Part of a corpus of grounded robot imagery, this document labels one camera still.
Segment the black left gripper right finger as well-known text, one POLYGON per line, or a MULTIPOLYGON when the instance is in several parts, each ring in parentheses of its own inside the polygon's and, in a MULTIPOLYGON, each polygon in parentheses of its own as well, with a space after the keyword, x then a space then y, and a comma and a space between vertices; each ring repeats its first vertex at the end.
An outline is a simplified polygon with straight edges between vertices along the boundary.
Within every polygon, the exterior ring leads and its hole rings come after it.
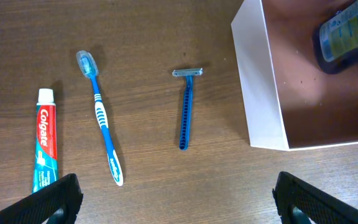
POLYGON ((358 209, 281 171, 272 190, 282 223, 358 223, 358 209))

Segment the blue disposable razor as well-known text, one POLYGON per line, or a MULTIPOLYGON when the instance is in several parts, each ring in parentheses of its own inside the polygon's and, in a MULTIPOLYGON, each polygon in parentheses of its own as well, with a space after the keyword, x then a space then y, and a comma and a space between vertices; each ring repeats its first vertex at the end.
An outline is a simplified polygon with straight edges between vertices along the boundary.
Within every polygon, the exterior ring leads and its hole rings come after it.
POLYGON ((179 139, 179 148, 182 151, 188 149, 188 144, 190 141, 191 112, 193 105, 193 77, 201 76, 202 74, 202 68, 181 69, 174 70, 172 72, 174 77, 183 77, 186 80, 186 87, 183 92, 183 106, 179 139))

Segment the clear foam pump bottle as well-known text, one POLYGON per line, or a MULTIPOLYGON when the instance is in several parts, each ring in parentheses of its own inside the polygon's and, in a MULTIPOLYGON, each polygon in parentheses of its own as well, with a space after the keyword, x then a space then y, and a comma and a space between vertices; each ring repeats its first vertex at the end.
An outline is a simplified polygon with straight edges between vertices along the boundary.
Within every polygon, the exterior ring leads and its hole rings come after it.
POLYGON ((358 63, 358 0, 314 30, 313 50, 320 69, 337 74, 358 63))

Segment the blue white toothbrush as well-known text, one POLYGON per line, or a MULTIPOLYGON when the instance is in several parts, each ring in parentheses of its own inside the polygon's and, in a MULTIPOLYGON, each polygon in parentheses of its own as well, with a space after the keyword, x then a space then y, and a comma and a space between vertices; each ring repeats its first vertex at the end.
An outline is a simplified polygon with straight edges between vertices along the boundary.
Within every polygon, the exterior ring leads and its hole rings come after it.
POLYGON ((109 130, 107 112, 105 110, 98 85, 98 66, 93 56, 85 50, 78 51, 76 53, 76 59, 82 74, 91 81, 94 93, 94 111, 96 115, 96 120, 104 138, 110 172, 115 183, 118 186, 122 187, 124 185, 124 176, 118 156, 116 154, 116 150, 114 148, 114 144, 109 130))

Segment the Colgate toothpaste tube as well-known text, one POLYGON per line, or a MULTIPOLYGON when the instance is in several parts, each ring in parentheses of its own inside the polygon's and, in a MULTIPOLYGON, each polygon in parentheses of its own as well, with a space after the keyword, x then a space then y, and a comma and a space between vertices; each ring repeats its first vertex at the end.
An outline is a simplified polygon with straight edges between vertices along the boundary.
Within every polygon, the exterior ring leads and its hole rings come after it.
POLYGON ((41 88, 36 104, 35 166, 32 193, 58 180, 56 104, 53 90, 41 88))

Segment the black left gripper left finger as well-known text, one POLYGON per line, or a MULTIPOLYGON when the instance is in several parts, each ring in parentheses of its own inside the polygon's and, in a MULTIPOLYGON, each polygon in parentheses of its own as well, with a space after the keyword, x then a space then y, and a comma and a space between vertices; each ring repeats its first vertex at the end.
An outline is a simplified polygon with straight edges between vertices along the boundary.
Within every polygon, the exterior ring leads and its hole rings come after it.
POLYGON ((82 201, 76 174, 68 174, 1 210, 0 223, 74 223, 82 201))

